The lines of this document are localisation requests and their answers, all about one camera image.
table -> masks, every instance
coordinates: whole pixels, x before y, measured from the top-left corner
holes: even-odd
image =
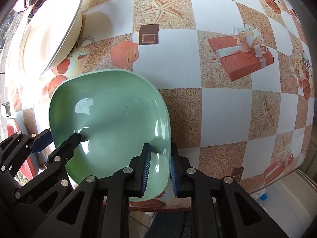
[[[29,133],[49,127],[50,97],[59,83],[124,68],[160,91],[172,142],[208,176],[232,176],[252,193],[303,162],[313,71],[287,0],[84,0],[81,11],[79,44],[57,68],[37,83],[9,80],[11,115],[24,120]],[[186,210],[190,199],[175,198],[170,182],[157,198],[130,206]]]

green square bowl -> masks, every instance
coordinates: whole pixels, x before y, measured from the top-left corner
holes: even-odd
[[[129,165],[150,143],[151,164],[145,201],[163,192],[170,179],[171,126],[165,102],[145,78],[110,69],[77,76],[62,83],[50,102],[50,129],[56,147],[74,132],[82,140],[66,164],[69,176],[82,182],[103,178]]]

silver screw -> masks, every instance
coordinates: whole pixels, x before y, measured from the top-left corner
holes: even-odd
[[[68,186],[68,184],[69,183],[68,183],[68,181],[66,179],[61,181],[61,185],[64,186],[64,187]]]
[[[225,183],[228,183],[228,184],[233,183],[233,178],[230,176],[226,176],[223,180]]]
[[[17,192],[15,193],[15,197],[16,197],[16,199],[20,199],[20,198],[21,198],[21,194],[17,191]]]
[[[86,182],[94,182],[95,180],[96,180],[96,177],[94,177],[94,176],[86,177]]]
[[[125,174],[132,173],[132,171],[133,171],[133,169],[132,169],[131,167],[125,167],[125,168],[123,168],[123,172],[124,172]]]
[[[193,168],[193,167],[189,167],[189,168],[186,169],[186,172],[188,174],[192,175],[192,174],[196,173],[196,169]]]

white ribbon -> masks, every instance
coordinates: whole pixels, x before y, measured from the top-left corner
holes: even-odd
[[[267,46],[264,43],[261,32],[258,28],[254,28],[248,24],[245,24],[244,28],[233,27],[233,34],[231,34],[231,36],[234,39],[237,39],[237,46],[225,47],[216,50],[217,61],[220,61],[221,58],[226,56],[243,53],[247,57],[255,55],[259,58],[261,69],[266,66],[263,54],[267,52]]]

checkered tablecloth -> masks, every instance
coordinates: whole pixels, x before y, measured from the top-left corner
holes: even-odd
[[[244,167],[240,184],[254,192],[265,186],[265,170],[286,144],[294,160],[274,181],[303,162],[313,122],[312,76],[306,99],[289,65],[295,48],[311,65],[307,41],[292,6],[278,1],[281,14],[265,0],[84,0],[80,36],[93,37],[95,44],[82,73],[115,68],[110,50],[123,40],[138,44],[141,25],[159,24],[159,44],[139,45],[139,58],[129,69],[159,89],[180,155],[217,178]],[[220,63],[210,63],[216,55],[208,39],[229,36],[233,27],[245,24],[261,31],[274,63],[231,82]],[[81,46],[91,45],[84,41]],[[50,99],[44,91],[35,99],[30,90],[23,87],[12,114],[38,133],[49,127]],[[169,184],[163,196],[139,209],[189,206],[188,199],[173,197]]]

